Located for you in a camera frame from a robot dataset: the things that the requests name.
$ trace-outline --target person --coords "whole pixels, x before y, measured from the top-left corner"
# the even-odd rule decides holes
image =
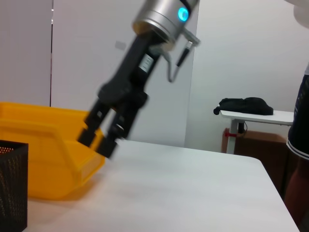
[[[296,225],[309,209],[309,64],[295,104],[287,146],[300,157],[285,194],[285,205]]]

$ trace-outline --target yellow plastic bin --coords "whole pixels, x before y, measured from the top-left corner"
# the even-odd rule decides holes
[[[104,157],[76,141],[85,111],[0,103],[0,140],[29,144],[28,195],[60,199],[81,187]],[[97,132],[93,147],[103,137]]]

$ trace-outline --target white wall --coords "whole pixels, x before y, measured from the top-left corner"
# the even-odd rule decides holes
[[[0,1],[0,102],[49,105],[52,0]]]
[[[52,106],[90,109],[99,87],[113,76],[133,41],[131,22],[143,3],[55,0]],[[187,27],[194,33],[197,13]],[[116,49],[116,41],[126,43],[126,50]],[[182,38],[172,54],[174,62],[184,46]],[[131,140],[184,146],[193,56],[183,65],[175,84],[168,83],[166,62],[160,60],[146,88],[148,104],[136,120]]]
[[[223,98],[263,98],[293,111],[309,61],[309,30],[283,0],[201,1],[185,146],[220,151],[229,120],[213,109]],[[248,123],[286,136],[288,127]]]

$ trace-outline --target white desk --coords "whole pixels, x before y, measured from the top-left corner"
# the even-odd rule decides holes
[[[291,126],[294,120],[293,112],[277,111],[277,110],[274,110],[274,115],[270,116],[243,114],[224,110],[221,110],[220,113],[223,117],[231,119],[231,125],[230,125],[231,134],[237,134],[238,124],[243,123],[244,121]],[[228,154],[234,153],[235,141],[236,137],[228,137],[227,151],[226,151]]]
[[[30,200],[26,232],[298,232],[256,159],[129,141],[114,158],[75,200]]]

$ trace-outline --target black mesh pen holder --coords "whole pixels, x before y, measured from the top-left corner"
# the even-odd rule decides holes
[[[0,232],[27,227],[28,144],[0,140]]]

